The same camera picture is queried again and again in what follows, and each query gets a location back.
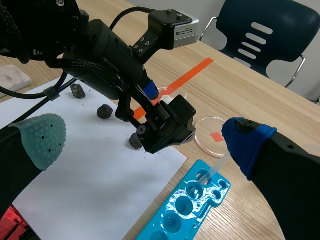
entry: blue plastic tray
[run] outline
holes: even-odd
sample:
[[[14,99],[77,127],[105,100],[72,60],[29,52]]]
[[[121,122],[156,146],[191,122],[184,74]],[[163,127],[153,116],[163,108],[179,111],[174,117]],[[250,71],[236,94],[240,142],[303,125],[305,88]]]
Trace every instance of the blue plastic tray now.
[[[192,240],[212,207],[225,199],[230,182],[215,174],[206,185],[198,180],[211,167],[198,160],[165,200],[136,240]]]

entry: black rock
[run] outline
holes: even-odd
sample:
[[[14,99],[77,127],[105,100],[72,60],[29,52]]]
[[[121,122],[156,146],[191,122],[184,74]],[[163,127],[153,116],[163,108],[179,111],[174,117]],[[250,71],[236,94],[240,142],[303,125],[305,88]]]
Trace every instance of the black rock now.
[[[86,93],[80,84],[74,83],[70,88],[76,99],[84,99],[86,97]]]
[[[142,143],[137,135],[137,133],[133,133],[129,139],[129,143],[130,145],[134,148],[134,149],[140,149],[142,148]]]
[[[114,110],[112,109],[112,107],[110,107],[107,104],[103,104],[101,107],[98,108],[98,110],[96,111],[96,115],[101,118],[101,119],[108,119],[111,117],[112,113],[114,112]]]

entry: orange tape strip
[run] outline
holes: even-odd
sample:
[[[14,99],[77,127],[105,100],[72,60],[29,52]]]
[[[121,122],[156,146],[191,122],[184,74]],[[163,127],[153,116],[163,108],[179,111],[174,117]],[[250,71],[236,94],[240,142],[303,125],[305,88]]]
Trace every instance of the orange tape strip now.
[[[152,103],[155,105],[159,102],[159,100],[164,95],[170,95],[180,87],[182,87],[186,82],[188,82],[190,79],[192,79],[194,76],[196,76],[198,73],[200,73],[203,69],[208,67],[210,64],[212,64],[214,61],[211,58],[207,58],[201,63],[199,63],[197,66],[195,66],[193,69],[188,71],[185,75],[179,77],[176,81],[174,81],[172,84],[170,84],[167,88],[167,90],[163,90],[159,92],[159,97],[152,101]],[[134,118],[139,120],[146,114],[145,110],[142,107],[139,107],[137,110],[134,111]]]

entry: orange paper piece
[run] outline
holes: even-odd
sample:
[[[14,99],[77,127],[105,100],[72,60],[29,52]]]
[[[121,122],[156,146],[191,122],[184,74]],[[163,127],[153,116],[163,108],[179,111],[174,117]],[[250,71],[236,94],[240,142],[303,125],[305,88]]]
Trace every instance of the orange paper piece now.
[[[183,86],[186,82],[188,82],[190,79],[192,79],[194,76],[196,76],[198,73],[200,73],[203,69],[208,67],[213,62],[214,61],[211,58],[207,58],[207,59],[203,60],[201,63],[199,63],[193,69],[188,71],[185,75],[181,76],[176,81],[174,81],[172,84],[170,84],[167,87],[169,89],[159,92],[159,97],[156,100],[152,101],[152,103],[155,105],[160,101],[160,99],[164,95],[171,95],[174,91],[176,91],[178,88]],[[146,114],[145,110],[142,107],[139,107],[137,110],[134,111],[133,116],[136,120],[139,120],[145,114]]]
[[[216,143],[223,142],[225,139],[221,136],[220,132],[211,133],[211,137]]]

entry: clear plastic dish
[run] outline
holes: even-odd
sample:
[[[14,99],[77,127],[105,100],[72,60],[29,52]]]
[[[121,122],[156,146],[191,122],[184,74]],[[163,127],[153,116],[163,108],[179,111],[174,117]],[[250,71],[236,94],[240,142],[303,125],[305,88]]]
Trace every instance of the clear plastic dish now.
[[[195,124],[195,141],[207,154],[222,158],[227,152],[227,144],[222,136],[226,121],[217,116],[201,117]]]

